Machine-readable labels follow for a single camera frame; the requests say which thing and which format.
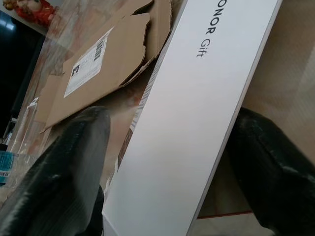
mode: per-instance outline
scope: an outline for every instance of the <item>white box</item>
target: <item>white box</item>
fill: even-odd
[[[189,234],[280,4],[183,3],[104,204],[106,236]]]

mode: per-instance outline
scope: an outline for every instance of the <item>flattened cardboard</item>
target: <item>flattened cardboard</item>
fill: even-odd
[[[49,75],[46,80],[46,85],[40,93],[38,100],[35,121],[46,123],[53,106],[57,90],[61,82],[60,76]]]
[[[126,43],[122,43],[120,39],[113,40],[110,38],[114,38],[113,34],[116,31],[115,28],[121,24],[120,21],[126,21],[126,19],[122,19],[124,16],[129,16],[131,14],[137,14],[142,12],[149,12],[150,14],[150,23],[147,29],[147,34],[145,35],[145,47],[142,47],[140,51],[136,49],[134,46],[135,42],[131,43],[132,49],[128,49],[128,51],[132,51],[128,56],[123,56],[121,54],[122,48],[128,48]],[[64,118],[74,114],[75,112],[91,105],[93,102],[99,100],[100,98],[108,95],[109,93],[129,84],[133,81],[140,73],[142,73],[148,65],[159,55],[162,47],[170,33],[171,30],[171,15],[172,15],[172,2],[171,0],[129,0],[127,1],[116,13],[115,15],[109,19],[106,24],[95,33],[86,44],[84,44],[76,54],[68,61],[66,61],[63,65],[63,82],[60,85],[60,89],[58,94],[56,95],[56,100],[54,102],[54,107],[49,115],[48,121],[46,123],[46,127],[48,128]],[[68,97],[64,96],[64,91],[67,87],[67,83],[70,78],[70,73],[72,71],[73,65],[80,59],[80,57],[99,40],[109,29],[114,27],[113,31],[110,33],[107,41],[107,47],[105,49],[105,55],[103,58],[103,65],[101,71],[98,75],[94,76],[90,79],[90,81],[83,84],[81,88],[78,88],[73,94],[70,94]],[[128,33],[132,34],[134,37],[136,31],[131,32],[128,27]],[[126,37],[126,32],[120,32],[120,37]],[[142,38],[141,42],[143,43],[144,34],[141,32]],[[118,48],[115,52],[109,53],[108,50],[110,44],[116,42],[121,42],[121,48]],[[142,57],[141,62],[134,63],[137,60],[137,54],[143,53],[143,49],[145,48],[145,56]],[[112,71],[119,71],[116,73],[108,73],[106,72],[106,68],[104,64],[106,64],[105,60],[111,54],[111,59],[107,59],[108,66]],[[97,76],[102,75],[102,80],[95,79]]]
[[[65,64],[69,67],[65,68],[45,128],[116,90],[141,65],[145,56],[143,44],[149,20],[148,13],[123,18],[108,36],[101,71],[66,97],[64,94],[70,80],[73,63]],[[79,54],[76,54],[71,61],[77,61],[79,57]]]

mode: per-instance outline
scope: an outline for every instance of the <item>brown cardboard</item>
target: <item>brown cardboard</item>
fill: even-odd
[[[153,4],[152,2],[153,0],[127,1],[70,60],[64,63],[62,82],[45,128],[130,83],[158,56],[170,32],[171,1],[155,0]],[[74,64],[112,27],[101,71],[64,97]]]
[[[53,106],[56,92],[61,82],[60,76],[49,75],[46,80],[45,87],[41,90],[38,100],[37,111],[35,114],[35,121],[46,123]]]

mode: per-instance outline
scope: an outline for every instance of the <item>barcode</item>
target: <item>barcode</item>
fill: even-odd
[[[7,177],[9,175],[9,171],[0,171],[0,177]]]
[[[95,56],[94,56],[94,61],[96,61],[96,60],[100,57],[100,54],[101,54],[102,48],[103,48],[103,44],[104,44],[104,40],[105,40],[105,38],[102,39],[102,40],[98,43],[98,45],[97,45],[97,47],[96,47],[96,52],[95,52]]]

